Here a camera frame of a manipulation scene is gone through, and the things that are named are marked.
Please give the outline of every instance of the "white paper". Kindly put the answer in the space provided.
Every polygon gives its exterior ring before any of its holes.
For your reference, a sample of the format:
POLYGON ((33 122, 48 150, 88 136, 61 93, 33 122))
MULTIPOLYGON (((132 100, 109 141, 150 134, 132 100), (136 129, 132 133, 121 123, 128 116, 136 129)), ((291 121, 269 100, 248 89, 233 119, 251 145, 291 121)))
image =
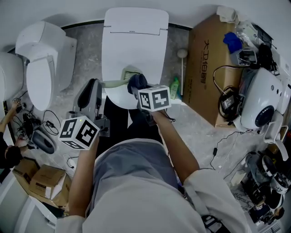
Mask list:
POLYGON ((54 199, 55 196, 58 195, 58 193, 62 190, 64 181, 65 181, 65 174, 59 180, 59 182, 57 183, 57 185, 54 187, 53 193, 51 194, 51 198, 50 198, 51 200, 54 199))
POLYGON ((51 187, 45 188, 45 198, 50 199, 51 187))

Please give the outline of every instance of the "white stick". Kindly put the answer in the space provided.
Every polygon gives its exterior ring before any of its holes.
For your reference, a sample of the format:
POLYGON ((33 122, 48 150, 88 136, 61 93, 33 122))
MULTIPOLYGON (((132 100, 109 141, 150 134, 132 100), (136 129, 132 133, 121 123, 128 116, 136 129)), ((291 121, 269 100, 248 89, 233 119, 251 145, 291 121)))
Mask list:
POLYGON ((181 59, 181 96, 183 95, 183 87, 184 87, 184 59, 181 59))

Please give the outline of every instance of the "toilet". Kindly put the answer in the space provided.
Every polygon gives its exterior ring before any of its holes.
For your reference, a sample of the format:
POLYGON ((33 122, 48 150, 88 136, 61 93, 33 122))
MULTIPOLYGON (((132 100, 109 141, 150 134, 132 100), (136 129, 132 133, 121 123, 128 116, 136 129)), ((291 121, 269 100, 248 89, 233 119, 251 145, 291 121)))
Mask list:
MULTIPOLYGON (((144 74, 148 83, 161 80, 169 15, 147 8, 112 8, 105 14, 102 39, 103 81, 122 80, 124 70, 144 74)), ((107 96, 117 106, 136 109, 137 100, 127 85, 106 88, 107 96)))
POLYGON ((23 86, 21 58, 0 52, 0 102, 15 96, 23 86))
POLYGON ((48 109, 59 92, 70 85, 76 48, 76 39, 44 21, 20 32, 15 52, 30 60, 26 84, 31 102, 38 110, 48 109))

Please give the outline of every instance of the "gray vacuum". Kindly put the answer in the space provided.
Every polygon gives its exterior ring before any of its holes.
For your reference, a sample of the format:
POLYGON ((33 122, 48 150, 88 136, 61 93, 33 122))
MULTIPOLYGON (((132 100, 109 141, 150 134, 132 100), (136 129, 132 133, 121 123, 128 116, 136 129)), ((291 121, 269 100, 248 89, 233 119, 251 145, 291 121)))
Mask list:
POLYGON ((39 149, 43 150, 48 154, 53 154, 55 152, 55 145, 53 141, 40 130, 35 130, 33 132, 31 141, 39 149))

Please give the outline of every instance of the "gray tile floor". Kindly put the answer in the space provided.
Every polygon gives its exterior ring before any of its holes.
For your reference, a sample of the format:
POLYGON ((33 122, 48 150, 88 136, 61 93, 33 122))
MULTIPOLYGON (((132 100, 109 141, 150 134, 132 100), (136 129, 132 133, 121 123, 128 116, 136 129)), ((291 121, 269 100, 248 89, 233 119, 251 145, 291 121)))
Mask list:
MULTIPOLYGON (((102 32, 103 24, 81 26, 66 30, 67 36, 78 40, 78 46, 72 82, 67 89, 57 96, 56 101, 50 108, 61 121, 65 118, 65 113, 71 110, 73 98, 80 88, 91 78, 102 79, 102 32)), ((188 35, 188 31, 169 28, 161 84, 169 85, 174 76, 181 76, 181 61, 176 56, 176 53, 180 48, 187 48, 188 35)), ((23 101, 27 102, 28 108, 31 107, 27 95, 23 101)), ((235 129, 214 128, 188 106, 182 105, 180 109, 179 116, 176 122, 173 123, 175 128, 191 149, 201 167, 210 168, 214 147, 216 147, 216 144, 222 138, 234 132, 235 129)), ((41 119, 43 117, 43 113, 37 110, 34 111, 34 114, 41 119)), ((55 125, 58 125, 58 122, 50 113, 46 114, 45 119, 49 119, 55 125)), ((48 164, 54 167, 60 167, 67 170, 70 175, 73 175, 72 170, 67 167, 63 155, 68 154, 71 157, 75 157, 78 156, 78 152, 70 150, 69 147, 58 142, 57 136, 52 137, 52 139, 58 147, 53 155, 47 155, 41 150, 32 150, 28 151, 26 156, 34 157, 40 165, 48 164)), ((266 146, 262 141, 262 137, 252 133, 243 135, 235 133, 219 144, 217 156, 214 158, 212 165, 224 177, 247 152, 265 148, 266 146)))

